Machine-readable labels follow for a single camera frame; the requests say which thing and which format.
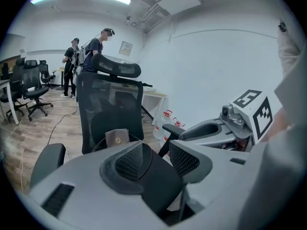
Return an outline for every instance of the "chair headrest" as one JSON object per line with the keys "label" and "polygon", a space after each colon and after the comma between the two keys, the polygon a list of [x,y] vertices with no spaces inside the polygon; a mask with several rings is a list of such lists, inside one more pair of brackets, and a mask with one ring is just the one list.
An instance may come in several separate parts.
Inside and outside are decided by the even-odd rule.
{"label": "chair headrest", "polygon": [[26,60],[24,63],[24,68],[25,69],[30,69],[37,67],[37,61],[36,60]]}
{"label": "chair headrest", "polygon": [[24,65],[24,58],[17,59],[15,64],[17,66],[23,66]]}
{"label": "chair headrest", "polygon": [[126,78],[137,78],[141,74],[141,68],[138,64],[114,62],[101,54],[93,56],[92,65],[98,71]]}

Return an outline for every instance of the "table leg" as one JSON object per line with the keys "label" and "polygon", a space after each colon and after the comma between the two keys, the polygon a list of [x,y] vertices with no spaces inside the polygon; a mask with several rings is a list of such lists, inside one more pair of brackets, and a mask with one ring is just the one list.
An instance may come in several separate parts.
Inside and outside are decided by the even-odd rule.
{"label": "table leg", "polygon": [[0,102],[0,109],[1,109],[1,113],[2,113],[3,119],[4,119],[4,121],[5,121],[5,120],[6,120],[6,116],[5,116],[5,114],[4,114],[4,111],[3,111],[3,108],[2,108],[1,102]]}
{"label": "table leg", "polygon": [[58,87],[58,88],[56,88],[56,90],[64,90],[64,88],[63,88],[63,79],[64,79],[64,72],[62,71],[61,72],[61,86],[60,87]]}
{"label": "table leg", "polygon": [[7,95],[8,95],[12,116],[13,116],[13,118],[15,120],[15,124],[18,125],[19,122],[18,122],[16,113],[15,113],[14,104],[13,104],[13,101],[12,101],[10,83],[8,83],[8,85],[6,86],[6,92],[7,92]]}
{"label": "table leg", "polygon": [[159,101],[159,105],[158,105],[158,108],[157,108],[157,111],[155,112],[155,115],[153,117],[153,122],[152,122],[152,125],[155,125],[156,121],[157,121],[157,118],[158,118],[158,115],[161,114],[161,107],[163,105],[163,102],[165,100],[165,97],[161,98],[160,101]]}

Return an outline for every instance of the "vent slot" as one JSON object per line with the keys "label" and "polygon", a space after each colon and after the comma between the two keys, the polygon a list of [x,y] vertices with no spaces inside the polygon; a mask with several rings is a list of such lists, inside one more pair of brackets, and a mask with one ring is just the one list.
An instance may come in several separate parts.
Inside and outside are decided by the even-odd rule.
{"label": "vent slot", "polygon": [[58,217],[74,186],[60,184],[42,205],[42,208],[54,217]]}

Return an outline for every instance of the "white wall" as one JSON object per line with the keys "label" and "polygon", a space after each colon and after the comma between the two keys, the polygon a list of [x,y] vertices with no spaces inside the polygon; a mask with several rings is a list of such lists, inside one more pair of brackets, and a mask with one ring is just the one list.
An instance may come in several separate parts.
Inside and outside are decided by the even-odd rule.
{"label": "white wall", "polygon": [[24,37],[14,34],[6,34],[0,47],[0,61],[21,54],[20,49],[23,48]]}
{"label": "white wall", "polygon": [[[60,14],[47,12],[25,16],[22,12],[16,17],[10,30],[25,35],[26,59],[46,60],[49,72],[63,67],[64,53],[75,37],[80,39],[79,47],[93,39],[104,28],[112,28],[115,36],[104,42],[103,54],[128,62],[136,62],[143,47],[142,32],[124,23],[111,19],[97,18],[87,14]],[[119,54],[122,41],[133,44],[131,55]],[[56,72],[55,84],[61,83],[61,73]]]}
{"label": "white wall", "polygon": [[272,110],[280,108],[272,92],[282,79],[274,0],[208,0],[170,24],[149,33],[139,78],[168,95],[173,117],[187,127],[215,118],[248,88],[270,92]]}

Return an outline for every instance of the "black pants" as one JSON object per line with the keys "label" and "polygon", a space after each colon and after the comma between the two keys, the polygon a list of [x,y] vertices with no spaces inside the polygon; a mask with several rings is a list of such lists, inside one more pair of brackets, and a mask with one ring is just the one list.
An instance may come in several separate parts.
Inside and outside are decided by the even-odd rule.
{"label": "black pants", "polygon": [[72,70],[70,70],[66,75],[64,75],[64,95],[65,96],[68,96],[69,80],[71,81],[71,94],[73,95],[76,94],[76,85],[73,84],[72,79],[73,79],[73,72]]}

